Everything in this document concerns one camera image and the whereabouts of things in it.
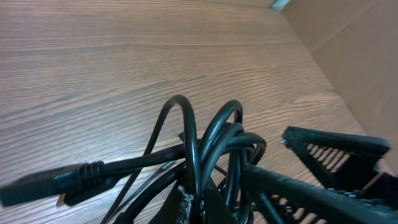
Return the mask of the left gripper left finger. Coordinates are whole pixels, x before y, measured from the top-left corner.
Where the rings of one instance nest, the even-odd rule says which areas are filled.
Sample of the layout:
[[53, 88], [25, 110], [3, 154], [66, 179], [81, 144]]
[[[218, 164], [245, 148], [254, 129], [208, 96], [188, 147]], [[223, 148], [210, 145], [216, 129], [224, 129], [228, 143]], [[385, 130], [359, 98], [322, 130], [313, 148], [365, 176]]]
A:
[[176, 182], [163, 206], [155, 215], [155, 224], [189, 224], [194, 196]]

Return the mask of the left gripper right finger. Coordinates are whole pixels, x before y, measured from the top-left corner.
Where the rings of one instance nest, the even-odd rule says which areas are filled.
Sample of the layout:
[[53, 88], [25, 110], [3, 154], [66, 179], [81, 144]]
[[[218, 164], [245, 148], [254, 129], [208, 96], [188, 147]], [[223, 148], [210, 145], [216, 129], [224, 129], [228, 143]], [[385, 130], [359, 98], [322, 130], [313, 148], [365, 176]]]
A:
[[209, 224], [238, 224], [233, 214], [226, 207], [221, 194], [212, 179], [203, 191], [206, 222]]

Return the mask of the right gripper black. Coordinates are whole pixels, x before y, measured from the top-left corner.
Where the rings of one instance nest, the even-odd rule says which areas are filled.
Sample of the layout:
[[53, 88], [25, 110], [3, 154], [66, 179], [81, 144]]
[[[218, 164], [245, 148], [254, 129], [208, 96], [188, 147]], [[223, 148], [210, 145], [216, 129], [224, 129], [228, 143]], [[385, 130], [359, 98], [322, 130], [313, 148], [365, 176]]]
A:
[[[397, 210], [397, 177], [377, 174], [378, 160], [391, 145], [382, 138], [331, 133], [289, 126], [282, 134], [292, 150], [324, 188], [359, 190], [363, 197], [379, 199]], [[256, 166], [247, 166], [242, 186], [254, 201], [261, 193], [281, 195], [328, 223], [397, 223], [397, 212], [370, 205], [331, 190], [280, 175]]]

